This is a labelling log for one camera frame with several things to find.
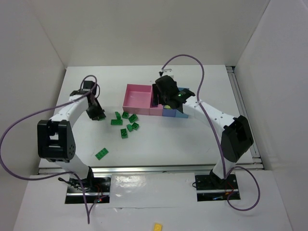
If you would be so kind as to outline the purple lego brick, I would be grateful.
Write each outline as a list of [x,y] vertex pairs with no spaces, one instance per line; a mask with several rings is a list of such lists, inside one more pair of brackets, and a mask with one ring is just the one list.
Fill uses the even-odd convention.
[[152,102],[152,106],[151,106],[151,107],[156,108],[157,106],[158,106],[158,103],[157,103],[156,101],[153,101],[153,102]]

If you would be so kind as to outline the green L-shaped lego brick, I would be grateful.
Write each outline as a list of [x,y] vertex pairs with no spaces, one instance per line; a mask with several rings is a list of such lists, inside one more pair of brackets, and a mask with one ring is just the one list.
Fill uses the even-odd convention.
[[111,120],[112,126],[121,126],[123,125],[123,120],[119,112],[115,112],[116,119]]

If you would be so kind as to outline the green lego brick bottom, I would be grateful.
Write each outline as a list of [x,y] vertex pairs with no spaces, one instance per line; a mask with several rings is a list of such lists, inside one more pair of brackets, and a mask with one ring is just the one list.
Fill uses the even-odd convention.
[[103,157],[105,157],[107,154],[109,153],[109,151],[106,149],[106,148],[103,148],[102,150],[100,150],[96,155],[95,157],[98,159],[98,160],[101,160]]

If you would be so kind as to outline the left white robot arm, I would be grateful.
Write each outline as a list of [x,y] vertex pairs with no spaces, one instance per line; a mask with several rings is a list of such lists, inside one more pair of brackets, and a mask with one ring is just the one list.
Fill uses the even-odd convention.
[[57,114],[37,125],[39,157],[56,163],[65,171],[74,172],[86,182],[92,181],[93,172],[76,154],[72,128],[84,112],[92,121],[106,118],[96,91],[94,81],[82,81],[80,89],[71,92],[68,103]]

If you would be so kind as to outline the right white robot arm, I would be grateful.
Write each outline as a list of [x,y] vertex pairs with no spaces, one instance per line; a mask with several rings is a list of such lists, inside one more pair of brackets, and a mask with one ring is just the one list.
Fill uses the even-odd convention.
[[226,114],[197,99],[189,89],[179,90],[176,81],[168,75],[157,79],[152,89],[155,104],[167,105],[214,129],[222,157],[212,169],[212,174],[220,180],[226,179],[241,156],[254,143],[247,118]]

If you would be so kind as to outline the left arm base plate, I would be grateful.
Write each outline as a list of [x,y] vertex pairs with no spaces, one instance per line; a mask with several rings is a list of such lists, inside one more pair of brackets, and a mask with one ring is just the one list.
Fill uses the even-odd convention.
[[[65,204],[83,204],[83,193],[78,180],[70,178],[69,181],[65,182],[68,184]],[[107,204],[110,202],[110,177],[94,178],[91,186],[85,182],[83,186],[88,204]]]

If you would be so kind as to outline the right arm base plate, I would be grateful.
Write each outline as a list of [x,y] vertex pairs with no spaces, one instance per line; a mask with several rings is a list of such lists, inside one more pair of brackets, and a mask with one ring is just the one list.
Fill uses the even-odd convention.
[[226,201],[240,200],[239,187],[235,174],[230,174],[226,181],[215,185],[210,180],[210,175],[195,175],[192,186],[196,189],[197,201]]

